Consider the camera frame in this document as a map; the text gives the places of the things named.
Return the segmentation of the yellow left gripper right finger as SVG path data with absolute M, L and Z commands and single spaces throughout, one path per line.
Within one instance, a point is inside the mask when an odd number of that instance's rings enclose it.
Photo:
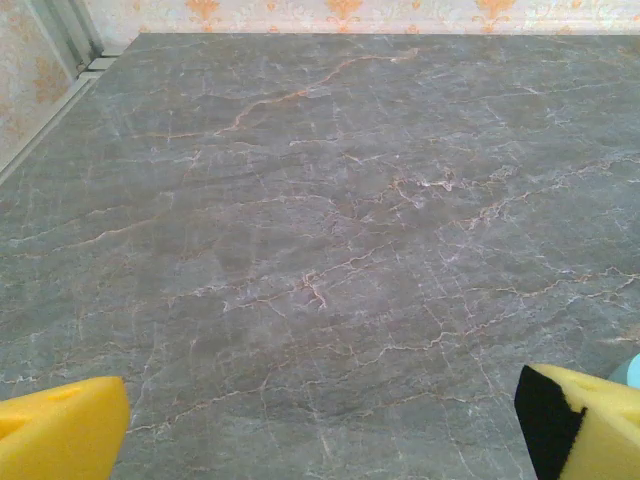
M 637 479 L 639 390 L 548 364 L 525 365 L 514 406 L 538 479 Z

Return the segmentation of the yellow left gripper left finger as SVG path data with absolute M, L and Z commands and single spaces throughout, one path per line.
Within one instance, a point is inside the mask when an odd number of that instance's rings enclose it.
M 121 378 L 95 377 L 1 402 L 3 479 L 107 479 L 129 425 Z

